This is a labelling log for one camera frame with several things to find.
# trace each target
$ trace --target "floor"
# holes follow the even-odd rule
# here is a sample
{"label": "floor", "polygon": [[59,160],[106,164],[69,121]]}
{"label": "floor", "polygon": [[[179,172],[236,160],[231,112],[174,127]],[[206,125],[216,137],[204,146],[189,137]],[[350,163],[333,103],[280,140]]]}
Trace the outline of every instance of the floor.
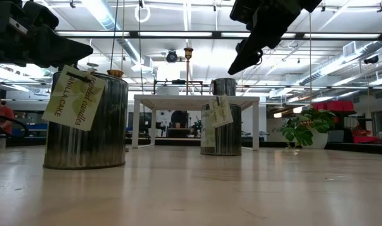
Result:
{"label": "floor", "polygon": [[0,152],[0,225],[382,225],[382,155],[159,146],[87,171],[43,169],[43,155]]}

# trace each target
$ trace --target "metal container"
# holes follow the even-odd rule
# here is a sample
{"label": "metal container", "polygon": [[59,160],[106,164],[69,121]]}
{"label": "metal container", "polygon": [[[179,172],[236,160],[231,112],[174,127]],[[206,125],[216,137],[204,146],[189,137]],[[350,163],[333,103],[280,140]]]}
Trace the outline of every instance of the metal container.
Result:
{"label": "metal container", "polygon": [[[241,155],[241,107],[230,104],[233,122],[218,128],[209,122],[209,104],[202,106],[201,154],[216,156]],[[209,141],[209,131],[214,130],[214,141]]]}
{"label": "metal container", "polygon": [[[60,170],[108,168],[125,164],[128,84],[109,75],[91,131],[54,122],[48,125],[44,167]],[[53,76],[53,87],[60,76]]]}
{"label": "metal container", "polygon": [[217,78],[212,81],[214,95],[236,95],[237,82],[234,78]]}

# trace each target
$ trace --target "air duct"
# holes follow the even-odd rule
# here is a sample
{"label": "air duct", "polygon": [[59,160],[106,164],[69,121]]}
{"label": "air duct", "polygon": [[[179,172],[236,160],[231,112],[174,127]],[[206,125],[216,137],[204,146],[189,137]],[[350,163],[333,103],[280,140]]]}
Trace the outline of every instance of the air duct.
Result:
{"label": "air duct", "polygon": [[[382,48],[382,41],[373,41],[364,45],[364,43],[353,41],[343,48],[343,53],[340,53],[330,60],[321,63],[313,73],[310,72],[303,74],[294,84],[292,85],[306,85],[311,81],[318,78],[322,78],[332,72],[340,70],[347,66],[348,64],[354,62],[355,60],[366,59],[373,57],[374,53]],[[279,90],[273,90],[270,92],[270,97],[278,97],[287,94],[292,91],[292,88],[283,88]]]}
{"label": "air duct", "polygon": [[[110,6],[106,0],[82,0],[82,4],[89,10],[89,12],[95,17],[96,20],[108,31],[114,31],[114,24],[116,29],[121,31],[123,26],[120,22],[114,22],[113,13],[110,10]],[[124,51],[131,58],[131,61],[137,65],[142,64],[140,54],[136,51],[135,47],[129,42],[128,39],[116,39],[117,43],[124,48]]]}

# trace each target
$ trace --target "paper tag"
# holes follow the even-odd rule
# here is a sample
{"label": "paper tag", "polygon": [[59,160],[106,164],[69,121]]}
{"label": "paper tag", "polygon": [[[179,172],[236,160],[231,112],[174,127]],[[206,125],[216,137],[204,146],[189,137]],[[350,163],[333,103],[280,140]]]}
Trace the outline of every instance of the paper tag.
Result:
{"label": "paper tag", "polygon": [[217,99],[209,102],[209,108],[213,110],[212,125],[216,128],[233,122],[227,95],[222,95],[218,98],[219,103]]}
{"label": "paper tag", "polygon": [[215,147],[215,127],[212,126],[212,110],[203,110],[201,114],[201,147]]}
{"label": "paper tag", "polygon": [[[72,74],[88,78],[90,82],[69,76]],[[65,66],[42,119],[89,131],[105,85],[106,81],[103,79]]]}

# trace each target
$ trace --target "white pot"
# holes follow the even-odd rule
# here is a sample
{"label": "white pot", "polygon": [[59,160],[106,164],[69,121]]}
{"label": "white pot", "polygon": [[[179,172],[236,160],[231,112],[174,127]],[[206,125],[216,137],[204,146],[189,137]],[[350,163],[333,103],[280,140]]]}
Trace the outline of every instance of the white pot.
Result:
{"label": "white pot", "polygon": [[312,132],[312,145],[303,146],[307,149],[324,149],[327,145],[328,134],[319,133],[316,129],[311,129]]}

